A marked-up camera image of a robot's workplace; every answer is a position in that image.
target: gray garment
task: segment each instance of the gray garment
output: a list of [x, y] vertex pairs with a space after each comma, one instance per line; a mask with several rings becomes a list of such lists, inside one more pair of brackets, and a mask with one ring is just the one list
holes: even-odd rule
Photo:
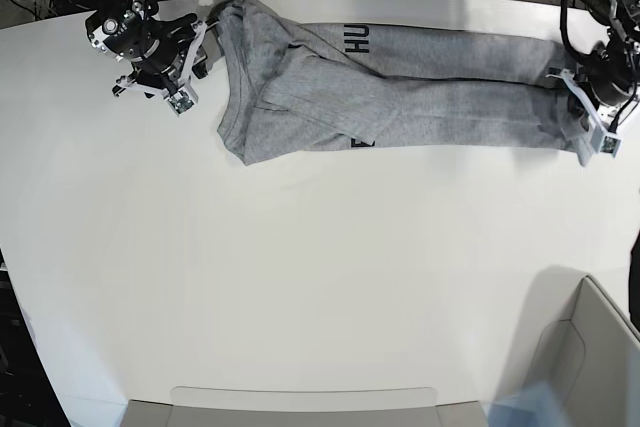
[[218, 132], [246, 165], [298, 150], [487, 145], [573, 150], [584, 135], [554, 42], [385, 25], [299, 25], [233, 0], [217, 31], [230, 99]]

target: black lettering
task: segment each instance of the black lettering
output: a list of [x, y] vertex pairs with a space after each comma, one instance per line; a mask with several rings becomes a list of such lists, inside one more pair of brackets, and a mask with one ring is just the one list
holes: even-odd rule
[[369, 26], [364, 24], [345, 24], [345, 29], [362, 29], [362, 32], [347, 32], [345, 30], [345, 37], [369, 37]]
[[362, 45], [369, 45], [369, 41], [368, 40], [358, 40], [358, 39], [344, 39], [344, 43], [345, 44], [352, 44], [354, 47], [350, 48], [347, 47], [346, 49], [344, 49], [345, 52], [355, 52], [357, 54], [368, 54], [369, 53], [369, 48], [365, 47], [365, 48], [361, 48], [360, 46]]
[[352, 149], [359, 149], [362, 147], [375, 147], [376, 143], [374, 142], [373, 144], [369, 145], [369, 144], [365, 144], [364, 142], [360, 142], [359, 140], [356, 139], [351, 139], [351, 148]]

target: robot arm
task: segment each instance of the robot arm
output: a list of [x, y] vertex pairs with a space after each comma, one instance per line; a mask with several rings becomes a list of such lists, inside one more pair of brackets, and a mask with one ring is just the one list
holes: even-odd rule
[[562, 42], [578, 68], [559, 77], [588, 114], [593, 151], [615, 156], [622, 143], [618, 129], [636, 113], [640, 0], [583, 1], [594, 19], [607, 26], [609, 42], [597, 44], [589, 54], [574, 49], [567, 28], [569, 1], [561, 0]]
[[85, 22], [87, 36], [95, 49], [133, 67], [116, 81], [116, 97], [125, 90], [158, 95], [180, 115], [198, 101], [192, 74], [207, 75], [207, 25], [195, 14], [165, 22], [154, 18], [157, 13], [154, 0], [103, 0]]

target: white table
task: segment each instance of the white table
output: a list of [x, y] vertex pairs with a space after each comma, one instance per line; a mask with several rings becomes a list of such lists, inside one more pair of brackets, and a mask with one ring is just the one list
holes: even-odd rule
[[[300, 22], [559, 40], [559, 10], [536, 4], [261, 1]], [[247, 168], [216, 133], [224, 61], [178, 119], [112, 97], [128, 66], [90, 48], [84, 17], [0, 32], [0, 244], [74, 422], [117, 425], [127, 399], [171, 402], [176, 386], [491, 400], [518, 388], [585, 272], [626, 307], [640, 131], [587, 169], [568, 153], [447, 146]], [[570, 27], [583, 49], [604, 35], [584, 12]]]

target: gray sweatpants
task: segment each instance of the gray sweatpants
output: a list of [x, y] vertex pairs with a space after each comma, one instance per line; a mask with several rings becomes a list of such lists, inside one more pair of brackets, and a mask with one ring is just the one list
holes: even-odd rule
[[585, 134], [561, 45], [385, 25], [299, 25], [255, 0], [217, 13], [230, 99], [218, 132], [245, 164], [298, 150], [487, 145], [573, 150]]

